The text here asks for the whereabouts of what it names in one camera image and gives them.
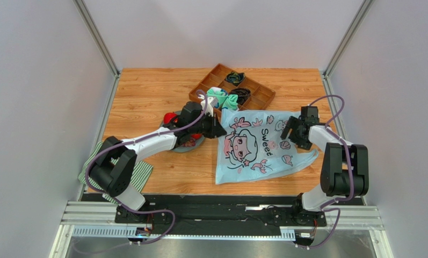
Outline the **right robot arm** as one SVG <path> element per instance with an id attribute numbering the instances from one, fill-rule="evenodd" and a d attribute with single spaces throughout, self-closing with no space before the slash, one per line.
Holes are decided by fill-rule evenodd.
<path id="1" fill-rule="evenodd" d="M 296 224 L 315 224 L 326 207 L 367 194 L 367 147 L 344 140 L 327 123 L 321 123 L 317 107 L 303 106 L 298 117 L 291 116 L 281 139 L 307 151 L 315 145 L 324 153 L 320 183 L 299 194 L 292 205 L 291 218 Z"/>

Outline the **light blue cartoon plastic bag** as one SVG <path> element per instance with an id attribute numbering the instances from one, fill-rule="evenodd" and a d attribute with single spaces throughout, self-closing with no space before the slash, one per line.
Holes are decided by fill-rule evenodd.
<path id="1" fill-rule="evenodd" d="M 283 177 L 311 165 L 318 150 L 299 150 L 281 139 L 290 117 L 299 112 L 222 110 L 227 134 L 218 140 L 215 183 L 241 183 Z"/>

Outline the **red-orange pear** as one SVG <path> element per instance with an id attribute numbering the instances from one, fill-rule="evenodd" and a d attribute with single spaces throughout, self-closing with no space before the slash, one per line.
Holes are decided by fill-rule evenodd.
<path id="1" fill-rule="evenodd" d="M 191 135 L 191 138 L 193 138 L 194 140 L 198 140 L 202 137 L 202 134 L 193 134 Z"/>

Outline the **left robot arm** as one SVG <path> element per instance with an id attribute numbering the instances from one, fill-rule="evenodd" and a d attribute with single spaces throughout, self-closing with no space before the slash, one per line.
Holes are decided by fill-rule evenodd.
<path id="1" fill-rule="evenodd" d="M 146 199 L 131 184 L 135 165 L 152 155 L 180 147 L 195 134 L 209 139 L 227 134 L 210 104 L 187 102 L 179 114 L 159 129 L 140 137 L 128 140 L 107 138 L 87 165 L 85 181 L 87 184 L 95 182 L 100 192 L 125 209 L 138 211 Z"/>

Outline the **purple grape bunch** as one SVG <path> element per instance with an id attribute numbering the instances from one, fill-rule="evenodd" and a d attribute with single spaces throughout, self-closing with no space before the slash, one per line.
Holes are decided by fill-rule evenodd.
<path id="1" fill-rule="evenodd" d="M 193 138 L 191 138 L 189 141 L 183 143 L 181 146 L 182 147 L 186 147 L 186 148 L 195 147 L 196 146 L 196 140 L 194 140 Z"/>

